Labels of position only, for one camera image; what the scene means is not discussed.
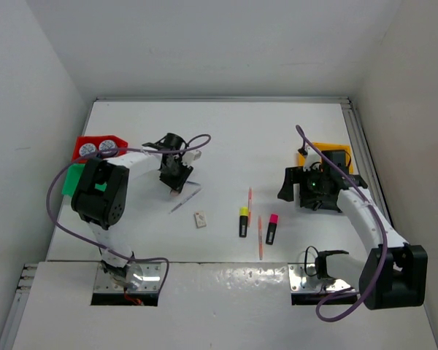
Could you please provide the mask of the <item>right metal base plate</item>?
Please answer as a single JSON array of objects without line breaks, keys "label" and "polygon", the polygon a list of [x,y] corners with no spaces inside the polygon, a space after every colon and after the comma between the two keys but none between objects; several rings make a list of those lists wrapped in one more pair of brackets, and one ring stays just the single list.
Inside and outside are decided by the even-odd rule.
[{"label": "right metal base plate", "polygon": [[288,264],[288,277],[292,294],[326,294],[350,287],[341,279],[318,279],[314,263]]}]

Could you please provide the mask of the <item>small white eraser card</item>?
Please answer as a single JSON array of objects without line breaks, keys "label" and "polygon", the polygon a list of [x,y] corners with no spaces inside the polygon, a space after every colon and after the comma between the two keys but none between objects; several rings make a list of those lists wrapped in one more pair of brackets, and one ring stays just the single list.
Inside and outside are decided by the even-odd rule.
[{"label": "small white eraser card", "polygon": [[194,219],[196,223],[196,227],[205,228],[207,226],[207,219],[203,211],[196,211],[194,213]]}]

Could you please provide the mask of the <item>red plastic bin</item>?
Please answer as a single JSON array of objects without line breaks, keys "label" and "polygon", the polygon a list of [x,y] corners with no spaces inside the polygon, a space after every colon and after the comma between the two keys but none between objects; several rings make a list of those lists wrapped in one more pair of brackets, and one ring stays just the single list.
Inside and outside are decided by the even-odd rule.
[{"label": "red plastic bin", "polygon": [[[76,139],[76,143],[74,146],[74,151],[72,154],[72,160],[76,160],[77,158],[79,158],[79,154],[78,154],[78,149],[79,147],[87,142],[93,143],[96,145],[97,147],[97,151],[99,151],[99,144],[105,140],[105,139],[112,139],[113,141],[116,142],[118,149],[122,149],[122,148],[127,148],[128,147],[128,142],[120,139],[117,136],[114,135],[106,135],[106,136],[78,136]],[[117,157],[118,155],[123,155],[125,154],[126,151],[118,151],[118,153],[114,156]]]}]

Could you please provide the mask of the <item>grey purple pen lower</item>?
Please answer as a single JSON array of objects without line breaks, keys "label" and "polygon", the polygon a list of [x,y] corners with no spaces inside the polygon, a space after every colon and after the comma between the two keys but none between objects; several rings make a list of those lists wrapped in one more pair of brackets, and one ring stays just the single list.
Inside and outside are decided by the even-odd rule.
[{"label": "grey purple pen lower", "polygon": [[183,206],[184,204],[186,204],[190,199],[192,199],[195,195],[197,195],[198,193],[200,193],[200,191],[202,190],[201,187],[197,188],[196,190],[194,190],[190,195],[188,195],[187,197],[183,198],[170,212],[169,214],[172,214],[173,212],[175,212],[176,210],[178,210],[181,206]]}]

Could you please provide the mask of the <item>black plastic bin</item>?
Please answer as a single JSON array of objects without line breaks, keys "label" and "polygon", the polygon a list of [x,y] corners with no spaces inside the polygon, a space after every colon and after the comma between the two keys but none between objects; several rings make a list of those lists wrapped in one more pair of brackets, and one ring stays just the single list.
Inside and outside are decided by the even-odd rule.
[{"label": "black plastic bin", "polygon": [[299,200],[299,206],[301,208],[310,209],[312,211],[329,210],[341,213],[342,211],[336,205],[334,201],[324,201],[318,199],[304,199]]}]

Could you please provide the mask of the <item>green plastic bin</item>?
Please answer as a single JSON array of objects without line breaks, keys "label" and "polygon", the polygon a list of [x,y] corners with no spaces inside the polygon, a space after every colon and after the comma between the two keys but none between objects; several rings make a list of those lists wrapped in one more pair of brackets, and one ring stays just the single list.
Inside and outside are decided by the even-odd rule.
[{"label": "green plastic bin", "polygon": [[74,195],[74,191],[76,190],[84,167],[84,163],[76,163],[68,168],[66,172],[66,178],[64,180],[64,185],[61,191],[62,195],[66,195],[69,197],[72,197]]}]

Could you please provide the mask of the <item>orange pen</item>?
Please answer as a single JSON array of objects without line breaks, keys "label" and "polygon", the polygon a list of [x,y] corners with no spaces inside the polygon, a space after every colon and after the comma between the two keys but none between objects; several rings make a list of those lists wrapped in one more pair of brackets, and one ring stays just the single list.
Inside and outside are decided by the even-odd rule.
[{"label": "orange pen", "polygon": [[262,233],[261,215],[258,215],[258,256],[259,256],[259,260],[262,261],[264,258],[264,251],[263,251],[263,233]]},{"label": "orange pen", "polygon": [[249,187],[248,197],[247,197],[247,226],[250,227],[251,216],[252,216],[252,205],[253,205],[253,188]]}]

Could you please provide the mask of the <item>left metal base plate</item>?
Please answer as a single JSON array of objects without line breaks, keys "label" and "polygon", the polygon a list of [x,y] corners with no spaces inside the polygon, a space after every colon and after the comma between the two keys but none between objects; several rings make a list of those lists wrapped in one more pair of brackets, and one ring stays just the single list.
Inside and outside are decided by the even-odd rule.
[{"label": "left metal base plate", "polygon": [[161,286],[162,266],[158,262],[126,266],[125,276],[110,272],[101,263],[96,271],[93,291],[98,294],[157,293]]}]

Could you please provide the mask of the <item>yellow highlighter marker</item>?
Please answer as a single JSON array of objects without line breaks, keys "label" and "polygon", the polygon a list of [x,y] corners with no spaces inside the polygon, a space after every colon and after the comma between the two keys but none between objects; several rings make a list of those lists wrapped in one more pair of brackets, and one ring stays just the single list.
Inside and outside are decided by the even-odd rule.
[{"label": "yellow highlighter marker", "polygon": [[247,237],[248,220],[249,220],[249,209],[248,207],[244,206],[239,210],[239,237],[240,238]]}]

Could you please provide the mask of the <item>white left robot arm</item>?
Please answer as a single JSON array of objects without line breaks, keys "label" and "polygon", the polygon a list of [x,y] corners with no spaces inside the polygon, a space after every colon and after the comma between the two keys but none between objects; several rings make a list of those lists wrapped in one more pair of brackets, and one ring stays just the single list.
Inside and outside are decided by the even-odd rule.
[{"label": "white left robot arm", "polygon": [[201,157],[180,136],[168,133],[156,143],[145,143],[140,152],[130,151],[118,157],[97,155],[86,161],[72,196],[72,210],[88,224],[96,237],[101,263],[106,273],[118,281],[127,281],[134,253],[116,228],[126,207],[128,184],[152,171],[159,180],[181,193],[193,171],[192,163]]}]

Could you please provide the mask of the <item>metal base plate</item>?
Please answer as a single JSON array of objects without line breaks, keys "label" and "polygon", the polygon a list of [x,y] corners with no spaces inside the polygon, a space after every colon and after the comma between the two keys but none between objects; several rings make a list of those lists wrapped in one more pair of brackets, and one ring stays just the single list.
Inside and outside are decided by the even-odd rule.
[{"label": "metal base plate", "polygon": [[288,264],[288,277],[292,294],[326,294],[350,287],[341,279],[318,279],[314,263]]},{"label": "metal base plate", "polygon": [[158,262],[126,266],[125,276],[110,272],[101,263],[96,271],[93,291],[98,294],[157,293],[161,286],[162,266]]}]

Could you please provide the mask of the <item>pink highlighter marker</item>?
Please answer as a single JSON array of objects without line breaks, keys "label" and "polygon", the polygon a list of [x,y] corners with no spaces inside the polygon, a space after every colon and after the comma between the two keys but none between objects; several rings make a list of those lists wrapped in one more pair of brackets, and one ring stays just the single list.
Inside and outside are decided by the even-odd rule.
[{"label": "pink highlighter marker", "polygon": [[277,231],[279,216],[277,214],[271,214],[266,232],[266,244],[272,245]]}]

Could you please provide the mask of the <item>yellow plastic bin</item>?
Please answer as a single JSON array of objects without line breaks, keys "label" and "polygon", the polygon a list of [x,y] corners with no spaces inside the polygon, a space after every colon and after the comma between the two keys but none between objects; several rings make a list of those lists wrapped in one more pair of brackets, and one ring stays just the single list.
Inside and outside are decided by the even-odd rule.
[{"label": "yellow plastic bin", "polygon": [[[346,166],[348,168],[348,171],[350,174],[353,173],[353,162],[351,158],[351,148],[349,145],[343,145],[343,144],[327,144],[327,143],[318,143],[315,142],[314,145],[321,151],[343,151],[345,156],[344,161],[346,162]],[[298,151],[296,152],[296,165],[298,164]]]}]

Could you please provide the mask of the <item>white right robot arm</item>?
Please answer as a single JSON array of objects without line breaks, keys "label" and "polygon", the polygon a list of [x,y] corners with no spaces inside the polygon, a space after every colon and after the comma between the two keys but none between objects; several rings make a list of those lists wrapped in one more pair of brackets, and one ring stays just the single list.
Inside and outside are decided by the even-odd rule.
[{"label": "white right robot arm", "polygon": [[396,232],[370,195],[368,184],[350,170],[340,149],[307,151],[303,166],[288,167],[277,194],[280,200],[299,200],[304,209],[344,214],[367,253],[366,261],[343,249],[316,250],[310,278],[341,279],[364,297],[370,310],[421,306],[425,299],[428,255]]}]

